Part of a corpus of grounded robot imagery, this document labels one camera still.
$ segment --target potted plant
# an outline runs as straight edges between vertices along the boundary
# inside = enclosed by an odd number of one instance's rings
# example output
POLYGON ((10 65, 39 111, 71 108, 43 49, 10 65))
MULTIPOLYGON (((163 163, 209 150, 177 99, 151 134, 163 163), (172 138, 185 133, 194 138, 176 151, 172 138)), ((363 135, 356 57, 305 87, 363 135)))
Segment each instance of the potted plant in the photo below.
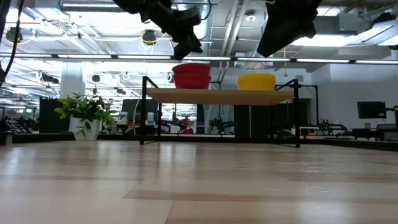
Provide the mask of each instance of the potted plant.
POLYGON ((101 121, 107 124, 113 121, 111 103, 105 103, 102 97, 97 95, 97 88, 93 89, 93 95, 84 97, 81 94, 72 93, 74 98, 59 99, 62 108, 56 108, 55 112, 61 114, 61 119, 71 118, 71 131, 78 141, 94 141, 100 133, 101 121))

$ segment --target white flower pot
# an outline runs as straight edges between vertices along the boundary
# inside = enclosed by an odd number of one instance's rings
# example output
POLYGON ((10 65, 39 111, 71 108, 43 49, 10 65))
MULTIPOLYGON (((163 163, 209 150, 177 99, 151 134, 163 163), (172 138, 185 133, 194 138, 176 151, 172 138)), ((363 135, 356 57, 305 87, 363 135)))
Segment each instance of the white flower pot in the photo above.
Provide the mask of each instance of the white flower pot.
POLYGON ((84 135, 82 135, 82 134, 76 135, 76 132, 81 130, 81 128, 77 128, 77 127, 85 125, 84 122, 80 123, 79 120, 80 119, 77 119, 77 118, 70 118, 69 131, 73 132, 73 134, 75 135, 75 139, 77 141, 95 141, 95 140, 97 140, 98 135, 100 133, 101 122, 99 120, 94 120, 93 122, 89 122, 89 124, 91 125, 91 131, 87 131, 87 129, 85 129, 86 137, 84 137, 84 135))

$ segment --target wooden floor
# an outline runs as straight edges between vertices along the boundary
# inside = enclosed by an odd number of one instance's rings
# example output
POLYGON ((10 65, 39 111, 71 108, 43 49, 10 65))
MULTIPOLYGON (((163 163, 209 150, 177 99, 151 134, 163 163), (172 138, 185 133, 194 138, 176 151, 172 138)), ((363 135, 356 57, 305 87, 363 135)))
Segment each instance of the wooden floor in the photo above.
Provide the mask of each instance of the wooden floor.
POLYGON ((2 224, 398 223, 398 153, 332 146, 0 147, 2 224))

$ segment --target monitor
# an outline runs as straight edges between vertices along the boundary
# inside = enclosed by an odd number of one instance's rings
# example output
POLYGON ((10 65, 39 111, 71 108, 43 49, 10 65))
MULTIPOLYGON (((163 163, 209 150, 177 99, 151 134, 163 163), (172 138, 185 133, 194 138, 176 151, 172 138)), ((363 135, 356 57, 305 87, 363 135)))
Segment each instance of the monitor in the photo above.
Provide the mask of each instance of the monitor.
POLYGON ((381 101, 358 102, 358 116, 360 119, 386 119, 386 103, 381 101))

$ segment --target yellow plastic container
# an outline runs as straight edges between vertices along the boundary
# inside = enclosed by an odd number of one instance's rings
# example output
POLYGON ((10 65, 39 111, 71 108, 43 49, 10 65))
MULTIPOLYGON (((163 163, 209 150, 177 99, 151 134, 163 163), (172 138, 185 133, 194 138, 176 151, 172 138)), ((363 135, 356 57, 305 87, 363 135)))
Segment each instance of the yellow plastic container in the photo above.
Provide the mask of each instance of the yellow plastic container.
POLYGON ((238 77, 239 90, 275 90, 275 75, 269 73, 251 73, 238 77))

